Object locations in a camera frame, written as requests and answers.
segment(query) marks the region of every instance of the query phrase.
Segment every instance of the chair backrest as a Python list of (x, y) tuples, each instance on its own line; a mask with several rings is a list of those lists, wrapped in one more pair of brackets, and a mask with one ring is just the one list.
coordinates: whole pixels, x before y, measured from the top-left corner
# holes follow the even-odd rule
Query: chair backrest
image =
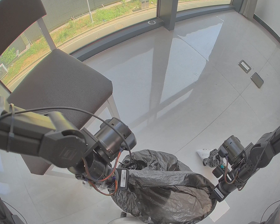
[(0, 0), (0, 56), (22, 32), (46, 14), (41, 0)]

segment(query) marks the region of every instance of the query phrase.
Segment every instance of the tile floor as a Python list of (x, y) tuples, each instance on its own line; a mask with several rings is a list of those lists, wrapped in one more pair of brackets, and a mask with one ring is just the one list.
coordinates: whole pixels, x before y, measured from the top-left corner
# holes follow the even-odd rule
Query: tile floor
[[(242, 59), (252, 68), (248, 74), (237, 65)], [(147, 32), (85, 63), (112, 80), (121, 119), (137, 137), (134, 151), (175, 154), (214, 184), (217, 180), (202, 166), (197, 149), (218, 148), (232, 134), (246, 146), (280, 123), (280, 44), (234, 11), (181, 21), (171, 32)], [(250, 80), (254, 72), (264, 80), (260, 89)], [(35, 224), (107, 224), (121, 212), (111, 198), (81, 182), (32, 175), (21, 156), (2, 151), (0, 196)], [(279, 199), (280, 154), (243, 191), (226, 198), (230, 208), (215, 222), (259, 222)], [(207, 217), (201, 224), (213, 220)]]

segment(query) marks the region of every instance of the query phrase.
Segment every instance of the barcode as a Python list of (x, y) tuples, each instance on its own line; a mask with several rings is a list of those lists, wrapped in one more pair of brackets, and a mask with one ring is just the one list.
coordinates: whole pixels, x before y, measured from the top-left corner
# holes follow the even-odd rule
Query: barcode
[(122, 188), (125, 187), (126, 177), (127, 177), (127, 170), (122, 170), (122, 172), (121, 172), (121, 181), (120, 181), (120, 186)]

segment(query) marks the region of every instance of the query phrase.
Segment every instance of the grass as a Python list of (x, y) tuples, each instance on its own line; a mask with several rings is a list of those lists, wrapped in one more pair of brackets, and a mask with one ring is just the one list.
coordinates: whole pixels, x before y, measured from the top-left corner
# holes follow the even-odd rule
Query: grass
[[(149, 0), (149, 7), (155, 7), (157, 0)], [(112, 19), (121, 17), (123, 15), (133, 13), (133, 10), (138, 8), (138, 2), (132, 0), (126, 2), (125, 5), (118, 4), (105, 9), (97, 9), (92, 12), (93, 23), (89, 16), (82, 17), (75, 21), (70, 20), (66, 25), (55, 32), (51, 32), (52, 39), (56, 46), (65, 43), (75, 35), (79, 35), (82, 32), (90, 30), (91, 28), (108, 22)], [(30, 64), (37, 61), (43, 55), (50, 51), (44, 37), (41, 37), (37, 41), (33, 42), (30, 49), (22, 54), (12, 66), (8, 67), (8, 73), (3, 77), (2, 81), (4, 84), (8, 84), (15, 76), (17, 76), (23, 69)]]

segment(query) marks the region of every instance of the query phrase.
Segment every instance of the sidewalk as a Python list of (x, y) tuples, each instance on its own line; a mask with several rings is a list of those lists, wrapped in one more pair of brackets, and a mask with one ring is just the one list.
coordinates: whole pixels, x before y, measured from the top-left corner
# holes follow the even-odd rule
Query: sidewalk
[[(199, 1), (186, 1), (186, 2), (179, 2), (177, 11), (193, 9), (198, 7), (205, 7), (205, 6), (213, 6), (213, 5), (221, 5), (221, 4), (229, 4), (230, 0), (199, 0)], [(100, 26), (91, 29), (77, 37), (70, 39), (69, 41), (65, 42), (58, 48), (63, 50), (66, 53), (70, 53), (72, 51), (77, 50), (78, 48), (96, 40), (103, 36), (106, 36), (110, 33), (116, 32), (119, 29), (124, 27), (128, 27), (130, 25), (148, 20), (153, 19), (156, 17), (156, 8), (149, 8), (146, 10), (142, 10), (136, 13), (132, 13), (118, 19), (112, 20), (110, 22), (106, 22), (101, 24)], [(32, 63), (26, 69), (24, 69), (21, 73), (14, 78), (7, 87), (13, 91), (17, 85), (24, 79), (27, 73), (40, 62), (40, 60)]]

